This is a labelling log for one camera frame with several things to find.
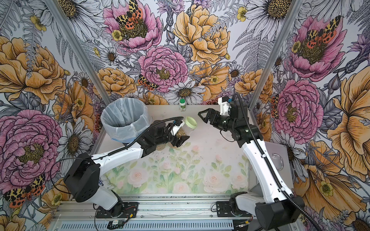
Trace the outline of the small green-cap white bottle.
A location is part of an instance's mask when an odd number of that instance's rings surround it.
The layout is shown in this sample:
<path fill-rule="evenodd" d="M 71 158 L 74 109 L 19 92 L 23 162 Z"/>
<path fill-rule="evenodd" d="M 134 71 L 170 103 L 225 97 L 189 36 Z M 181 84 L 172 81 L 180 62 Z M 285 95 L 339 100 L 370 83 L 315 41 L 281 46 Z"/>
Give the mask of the small green-cap white bottle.
<path fill-rule="evenodd" d="M 185 112 L 186 111 L 186 106 L 187 106 L 187 102 L 185 99 L 180 99 L 179 101 L 179 108 L 180 108 L 180 111 L 181 112 Z"/>

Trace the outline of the black trash bin with liner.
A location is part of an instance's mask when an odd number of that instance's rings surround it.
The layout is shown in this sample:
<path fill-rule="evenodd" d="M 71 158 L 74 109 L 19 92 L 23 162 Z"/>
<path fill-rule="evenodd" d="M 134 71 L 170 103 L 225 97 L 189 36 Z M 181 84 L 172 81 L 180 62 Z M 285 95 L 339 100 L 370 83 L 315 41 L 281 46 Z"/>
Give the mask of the black trash bin with liner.
<path fill-rule="evenodd" d="M 101 122 L 111 139 L 130 143 L 152 123 L 147 106 L 135 98 L 119 98 L 101 114 Z"/>

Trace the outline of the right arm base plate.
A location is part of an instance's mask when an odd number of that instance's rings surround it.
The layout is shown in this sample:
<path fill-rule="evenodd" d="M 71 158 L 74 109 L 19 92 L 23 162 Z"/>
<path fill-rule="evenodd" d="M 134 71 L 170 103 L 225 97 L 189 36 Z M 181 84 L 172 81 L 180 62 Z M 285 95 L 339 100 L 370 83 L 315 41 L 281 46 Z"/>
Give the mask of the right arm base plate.
<path fill-rule="evenodd" d="M 232 209 L 232 206 L 229 202 L 226 201 L 217 201 L 216 202 L 216 213 L 219 218 L 231 218 L 231 217 L 253 217 L 252 214 L 245 211 L 236 211 Z"/>

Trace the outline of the aluminium front rail frame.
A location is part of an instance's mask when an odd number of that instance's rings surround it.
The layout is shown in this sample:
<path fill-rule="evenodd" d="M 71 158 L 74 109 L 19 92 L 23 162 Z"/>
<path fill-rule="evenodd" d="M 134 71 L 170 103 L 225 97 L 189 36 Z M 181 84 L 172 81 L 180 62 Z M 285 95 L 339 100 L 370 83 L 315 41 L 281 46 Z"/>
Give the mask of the aluminium front rail frame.
<path fill-rule="evenodd" d="M 121 199 L 125 212 L 105 215 L 92 203 L 63 202 L 50 231 L 260 231 L 252 215 L 234 217 L 221 212 L 227 194 L 132 194 Z"/>

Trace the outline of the green-lid peanut jar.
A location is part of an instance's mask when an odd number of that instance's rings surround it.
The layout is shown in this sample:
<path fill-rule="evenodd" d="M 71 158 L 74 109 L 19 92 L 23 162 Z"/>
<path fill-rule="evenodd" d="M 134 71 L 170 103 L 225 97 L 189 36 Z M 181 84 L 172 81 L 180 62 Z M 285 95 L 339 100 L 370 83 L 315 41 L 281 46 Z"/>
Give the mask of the green-lid peanut jar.
<path fill-rule="evenodd" d="M 157 145 L 156 150 L 157 151 L 162 151 L 165 148 L 166 148 L 166 144 L 160 144 L 160 145 Z"/>
<path fill-rule="evenodd" d="M 194 118 L 186 116 L 183 119 L 182 124 L 180 125 L 180 128 L 176 133 L 176 136 L 179 138 L 181 136 L 190 136 L 191 133 L 197 128 L 197 126 L 198 124 Z"/>

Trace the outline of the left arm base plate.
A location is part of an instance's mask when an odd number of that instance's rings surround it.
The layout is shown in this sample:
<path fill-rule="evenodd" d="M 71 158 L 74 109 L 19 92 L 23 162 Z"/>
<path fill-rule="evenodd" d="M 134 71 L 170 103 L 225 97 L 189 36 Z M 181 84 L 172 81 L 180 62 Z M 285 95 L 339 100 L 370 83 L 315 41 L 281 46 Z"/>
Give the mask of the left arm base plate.
<path fill-rule="evenodd" d="M 138 212 L 138 202 L 118 202 L 112 209 L 98 207 L 96 218 L 135 218 Z"/>

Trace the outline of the silver first aid case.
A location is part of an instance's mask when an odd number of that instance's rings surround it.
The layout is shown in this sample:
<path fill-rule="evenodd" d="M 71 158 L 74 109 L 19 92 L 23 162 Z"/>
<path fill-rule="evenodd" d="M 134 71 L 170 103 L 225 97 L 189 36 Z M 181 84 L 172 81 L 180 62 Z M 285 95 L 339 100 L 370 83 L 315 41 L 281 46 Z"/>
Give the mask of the silver first aid case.
<path fill-rule="evenodd" d="M 287 148 L 284 145 L 273 143 L 273 142 L 265 142 L 266 149 L 272 163 L 275 165 L 278 173 L 287 184 L 287 186 L 294 191 L 293 186 L 293 179 L 291 174 L 291 167 L 289 163 Z M 259 180 L 257 175 L 254 171 L 252 164 L 250 163 L 249 167 L 249 186 L 248 191 L 256 193 L 257 195 L 262 196 L 262 188 L 260 186 Z"/>

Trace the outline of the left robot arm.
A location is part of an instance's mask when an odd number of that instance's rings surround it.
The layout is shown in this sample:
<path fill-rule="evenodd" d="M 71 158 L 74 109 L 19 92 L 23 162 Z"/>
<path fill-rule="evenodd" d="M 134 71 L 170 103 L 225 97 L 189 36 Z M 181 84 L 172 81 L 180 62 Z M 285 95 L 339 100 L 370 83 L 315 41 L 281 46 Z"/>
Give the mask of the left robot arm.
<path fill-rule="evenodd" d="M 182 116 L 159 120 L 144 130 L 124 147 L 96 155 L 79 155 L 67 174 L 64 183 L 78 203 L 94 203 L 113 218 L 124 212 L 124 203 L 112 190 L 99 185 L 102 175 L 127 162 L 146 157 L 156 151 L 157 146 L 171 143 L 180 147 L 189 137 L 178 137 L 178 131 L 185 125 Z"/>

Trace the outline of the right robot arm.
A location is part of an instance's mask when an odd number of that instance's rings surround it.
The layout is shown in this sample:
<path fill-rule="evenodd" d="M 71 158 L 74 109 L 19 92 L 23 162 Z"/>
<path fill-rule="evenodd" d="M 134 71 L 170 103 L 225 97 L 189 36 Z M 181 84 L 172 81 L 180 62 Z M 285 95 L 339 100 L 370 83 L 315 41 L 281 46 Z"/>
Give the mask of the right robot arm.
<path fill-rule="evenodd" d="M 217 206 L 219 215 L 255 217 L 265 230 L 278 230 L 297 221 L 304 209 L 303 199 L 295 196 L 284 182 L 267 151 L 257 126 L 249 123 L 242 103 L 221 101 L 220 111 L 208 108 L 198 116 L 220 131 L 229 131 L 252 166 L 261 194 L 239 192 L 230 196 L 226 207 Z"/>

